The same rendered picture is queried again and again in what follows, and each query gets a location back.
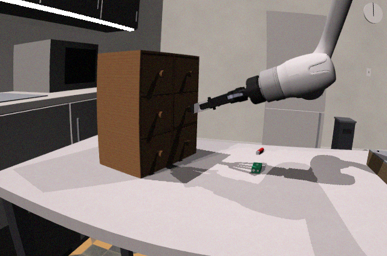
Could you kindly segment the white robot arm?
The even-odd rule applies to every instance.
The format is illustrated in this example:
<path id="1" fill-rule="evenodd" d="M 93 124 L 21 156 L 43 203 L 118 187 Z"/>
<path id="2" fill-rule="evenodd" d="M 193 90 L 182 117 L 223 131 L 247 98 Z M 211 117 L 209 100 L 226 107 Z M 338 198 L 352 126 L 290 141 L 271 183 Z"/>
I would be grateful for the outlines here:
<path id="1" fill-rule="evenodd" d="M 313 53 L 290 59 L 259 73 L 258 84 L 267 102 L 290 97 L 314 100 L 336 81 L 331 57 L 352 1 L 331 1 L 324 32 Z"/>

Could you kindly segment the brown small chest of drawers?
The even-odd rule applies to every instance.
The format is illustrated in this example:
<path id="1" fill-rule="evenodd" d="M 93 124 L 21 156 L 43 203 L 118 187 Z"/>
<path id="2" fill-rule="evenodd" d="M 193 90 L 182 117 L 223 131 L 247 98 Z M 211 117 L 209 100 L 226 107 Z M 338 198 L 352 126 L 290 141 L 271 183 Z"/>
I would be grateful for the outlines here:
<path id="1" fill-rule="evenodd" d="M 143 54 L 169 56 L 173 61 L 172 91 L 141 94 L 141 58 Z M 166 55 L 169 54 L 169 55 Z M 174 91 L 175 57 L 197 59 L 197 89 Z M 134 177 L 144 178 L 167 166 L 185 159 L 197 151 L 197 121 L 173 128 L 174 93 L 197 92 L 199 80 L 199 56 L 165 53 L 159 51 L 119 51 L 99 53 L 97 56 L 97 132 L 100 164 Z M 170 94 L 172 99 L 172 127 L 141 137 L 141 96 Z M 196 128 L 195 152 L 173 162 L 173 130 L 194 124 Z M 142 175 L 141 139 L 170 132 L 171 163 Z"/>

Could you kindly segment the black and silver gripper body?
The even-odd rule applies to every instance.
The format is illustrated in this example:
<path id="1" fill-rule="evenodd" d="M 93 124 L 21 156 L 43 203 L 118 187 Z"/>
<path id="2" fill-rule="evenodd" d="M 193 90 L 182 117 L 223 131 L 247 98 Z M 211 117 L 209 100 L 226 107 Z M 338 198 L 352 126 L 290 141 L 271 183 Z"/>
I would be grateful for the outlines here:
<path id="1" fill-rule="evenodd" d="M 259 76 L 253 76 L 250 77 L 246 80 L 246 88 L 242 90 L 238 90 L 235 93 L 240 93 L 242 92 L 243 95 L 239 97 L 235 97 L 235 100 L 243 99 L 249 96 L 250 100 L 252 101 L 253 104 L 259 104 L 266 102 L 266 100 L 263 98 L 260 87 L 258 84 L 258 78 Z"/>

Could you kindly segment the green 9v battery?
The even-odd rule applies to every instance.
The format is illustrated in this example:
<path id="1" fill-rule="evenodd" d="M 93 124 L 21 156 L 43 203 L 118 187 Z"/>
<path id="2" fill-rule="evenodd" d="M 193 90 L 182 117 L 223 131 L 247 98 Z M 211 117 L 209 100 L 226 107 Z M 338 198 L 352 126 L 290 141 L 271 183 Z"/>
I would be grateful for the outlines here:
<path id="1" fill-rule="evenodd" d="M 262 168 L 262 163 L 256 163 L 254 162 L 253 165 L 252 165 L 252 173 L 258 173 L 260 174 L 261 172 L 261 168 Z"/>

